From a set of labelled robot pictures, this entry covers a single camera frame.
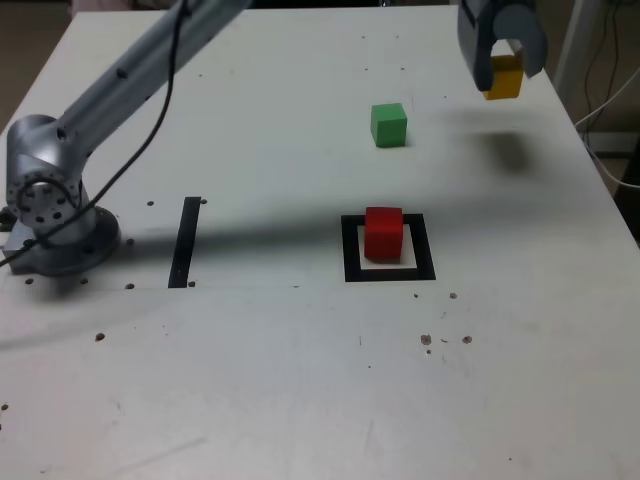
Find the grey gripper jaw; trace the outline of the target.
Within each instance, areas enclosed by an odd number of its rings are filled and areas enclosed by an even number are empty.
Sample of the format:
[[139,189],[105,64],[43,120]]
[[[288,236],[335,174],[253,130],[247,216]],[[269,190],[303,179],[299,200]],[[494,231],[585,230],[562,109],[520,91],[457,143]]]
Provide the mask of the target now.
[[497,40],[517,42],[524,73],[539,74],[547,60],[547,38],[536,14],[534,1],[500,1],[493,19]]

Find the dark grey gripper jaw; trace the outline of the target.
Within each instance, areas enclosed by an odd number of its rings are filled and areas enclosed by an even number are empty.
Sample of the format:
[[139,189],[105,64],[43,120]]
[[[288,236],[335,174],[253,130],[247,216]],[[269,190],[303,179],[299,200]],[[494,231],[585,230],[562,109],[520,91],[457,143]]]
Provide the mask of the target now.
[[458,42],[479,91],[489,91],[493,86],[491,51],[497,40],[493,22],[498,6],[490,0],[458,2]]

